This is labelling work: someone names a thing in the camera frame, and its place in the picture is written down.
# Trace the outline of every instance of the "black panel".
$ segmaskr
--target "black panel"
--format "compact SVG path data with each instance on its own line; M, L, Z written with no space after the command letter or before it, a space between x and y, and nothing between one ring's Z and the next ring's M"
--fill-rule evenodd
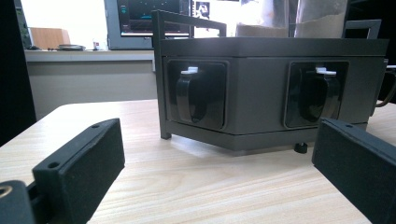
M0 146L35 123L35 106L13 0L0 7Z
M396 223L396 147L340 120L318 128L312 162L373 223Z

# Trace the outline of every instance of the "screw hole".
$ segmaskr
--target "screw hole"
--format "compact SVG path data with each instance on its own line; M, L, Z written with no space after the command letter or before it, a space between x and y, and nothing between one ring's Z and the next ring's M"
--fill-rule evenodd
M55 167L57 167L57 166L59 166L59 162L52 162L52 163L49 164L48 167L49 167L50 169L52 169L52 168L55 168Z
M12 191L12 187L5 185L0 186L0 198L6 197Z

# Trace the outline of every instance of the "black handle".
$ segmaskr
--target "black handle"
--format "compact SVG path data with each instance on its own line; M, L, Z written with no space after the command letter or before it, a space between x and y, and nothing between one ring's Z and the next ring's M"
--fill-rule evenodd
M205 115L205 103L192 100L190 94L191 86L199 84L199 77L198 67L189 67L187 71L181 71L180 78L177 81L177 111L180 119L186 122L196 123Z
M389 66L389 69L390 70L386 71L385 74L390 74L391 76L393 76L392 88L390 88L388 95L384 98L384 100L381 103L376 104L375 107L382 107L384 105L387 105L396 92L396 66L394 68L393 66L392 67Z
M340 83L336 73L326 68L317 68L315 74L309 73L303 85L300 111L304 119L317 122L319 118L330 118L338 105Z

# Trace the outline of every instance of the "table surface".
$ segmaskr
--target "table surface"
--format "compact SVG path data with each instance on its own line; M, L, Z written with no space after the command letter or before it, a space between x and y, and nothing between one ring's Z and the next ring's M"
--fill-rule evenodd
M367 131L396 145L396 105ZM291 146L236 157L173 135L160 138L156 100L64 105L0 148L0 182L32 168L96 122L120 118L125 168L90 223L370 223Z

